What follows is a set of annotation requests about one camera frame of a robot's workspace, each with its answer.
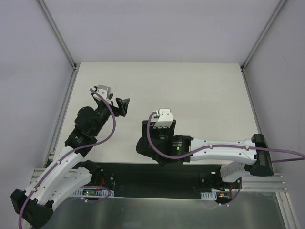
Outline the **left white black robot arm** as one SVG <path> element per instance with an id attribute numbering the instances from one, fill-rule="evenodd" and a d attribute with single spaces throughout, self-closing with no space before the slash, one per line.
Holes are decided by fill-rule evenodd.
<path id="1" fill-rule="evenodd" d="M 95 186 L 100 182 L 100 167 L 94 162 L 83 162 L 74 174 L 66 178 L 68 172 L 99 144 L 108 141 L 112 135 L 98 141 L 97 135 L 109 118 L 125 117 L 130 99 L 116 98 L 112 101 L 94 96 L 97 108 L 81 108 L 75 119 L 75 128 L 65 141 L 58 157 L 25 190 L 16 189 L 10 198 L 15 212 L 19 215 L 18 227 L 40 229 L 52 217 L 54 211 L 75 190 L 84 185 Z"/>

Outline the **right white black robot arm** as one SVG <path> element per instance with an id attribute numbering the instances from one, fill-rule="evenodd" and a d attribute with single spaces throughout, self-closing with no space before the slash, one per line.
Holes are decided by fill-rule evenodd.
<path id="1" fill-rule="evenodd" d="M 160 165 L 189 163 L 202 160 L 223 160 L 214 176 L 219 188 L 226 188 L 243 176 L 270 177 L 274 175 L 268 145 L 262 134 L 239 141 L 214 141 L 189 135 L 175 135 L 176 121 L 142 123 L 142 135 L 136 152 Z"/>

